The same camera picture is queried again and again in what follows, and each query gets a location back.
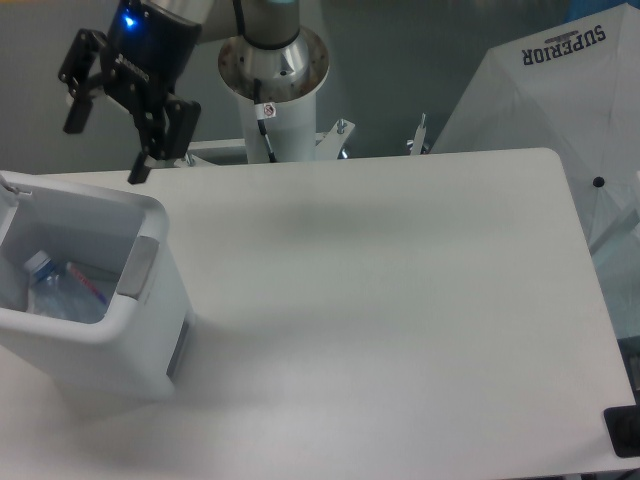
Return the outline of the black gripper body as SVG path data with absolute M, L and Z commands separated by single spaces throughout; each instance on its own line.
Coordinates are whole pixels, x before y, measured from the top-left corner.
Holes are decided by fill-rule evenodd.
M 202 26 L 151 1 L 120 1 L 107 33 L 105 93 L 134 118 L 155 117 L 167 104 L 197 118 L 201 107 L 175 95 L 177 80 Z

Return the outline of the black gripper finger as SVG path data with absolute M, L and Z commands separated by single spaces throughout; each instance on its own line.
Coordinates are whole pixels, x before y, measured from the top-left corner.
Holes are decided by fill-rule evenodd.
M 168 94 L 164 100 L 148 105 L 135 94 L 130 113 L 138 130 L 141 150 L 128 176 L 132 185 L 145 183 L 152 167 L 148 160 L 169 161 L 182 158 L 192 141 L 201 106 Z
M 97 30 L 80 29 L 74 37 L 58 72 L 67 86 L 71 106 L 64 123 L 66 134 L 81 134 L 90 116 L 94 99 L 101 95 L 105 80 L 102 68 L 91 75 L 91 68 L 108 46 L 107 36 Z

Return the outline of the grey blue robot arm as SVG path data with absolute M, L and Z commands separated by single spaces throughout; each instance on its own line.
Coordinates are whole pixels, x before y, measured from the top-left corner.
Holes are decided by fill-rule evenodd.
M 192 141 L 201 106 L 175 88 L 197 45 L 239 36 L 276 50 L 299 32 L 296 1 L 119 1 L 108 31 L 80 29 L 60 67 L 71 99 L 63 130 L 82 133 L 94 100 L 114 101 L 138 131 L 128 181 L 142 184 L 154 162 L 183 157 Z

